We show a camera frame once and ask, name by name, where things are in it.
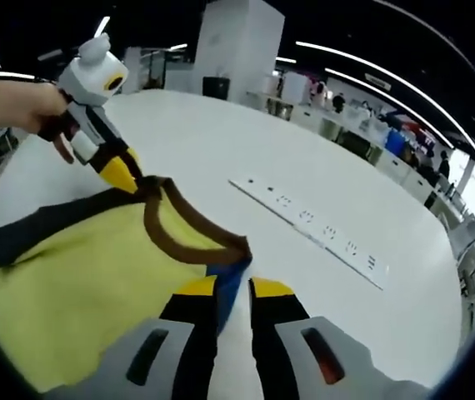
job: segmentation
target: white pillar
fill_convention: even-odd
[[[128,68],[128,77],[122,85],[121,93],[135,93],[139,89],[139,72],[141,69],[141,48],[129,47],[124,55],[124,65]]]
[[[456,190],[462,194],[463,189],[467,186],[469,179],[471,178],[471,173],[473,172],[473,168],[475,165],[475,160],[474,158],[469,158],[469,161],[467,161],[467,165],[465,166],[465,169],[463,170],[463,175],[462,179],[460,179],[460,182],[457,183]]]
[[[228,100],[244,103],[271,75],[282,38],[284,16],[262,0],[220,0],[208,4],[193,68],[194,93],[203,77],[229,78]]]

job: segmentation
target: human hand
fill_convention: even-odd
[[[15,127],[37,134],[48,118],[61,115],[67,106],[51,83],[0,81],[0,128]],[[65,161],[74,162],[62,135],[52,144]]]

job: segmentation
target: brown collar trim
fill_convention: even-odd
[[[147,190],[143,222],[145,224],[145,230],[152,242],[169,257],[174,258],[180,263],[227,265],[236,263],[244,258],[252,257],[245,237],[230,233],[205,218],[182,196],[171,178],[156,177],[156,180],[152,182],[156,183],[156,185]],[[165,229],[163,229],[158,218],[158,209],[162,201],[162,190],[165,191],[172,206],[177,210],[184,221],[199,233],[224,246],[224,248],[201,250],[186,247],[176,242]]]

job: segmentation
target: white table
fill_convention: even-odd
[[[391,179],[335,143],[230,102],[152,90],[113,97],[106,109],[146,174],[173,177],[201,213],[247,235],[250,273],[286,283],[311,316],[329,318],[368,346],[391,378],[431,387],[451,367],[462,313],[448,237]],[[228,183],[249,174],[298,196],[365,243],[390,266],[387,289],[378,290]],[[30,137],[0,177],[0,226],[106,186],[90,167],[67,165],[52,146]],[[242,285],[220,337],[211,398],[262,398],[249,318]]]

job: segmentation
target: power strip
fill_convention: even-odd
[[[271,210],[296,231],[328,250],[377,288],[384,289],[389,266],[345,236],[323,216],[299,204],[294,197],[255,177],[229,182],[264,207]]]

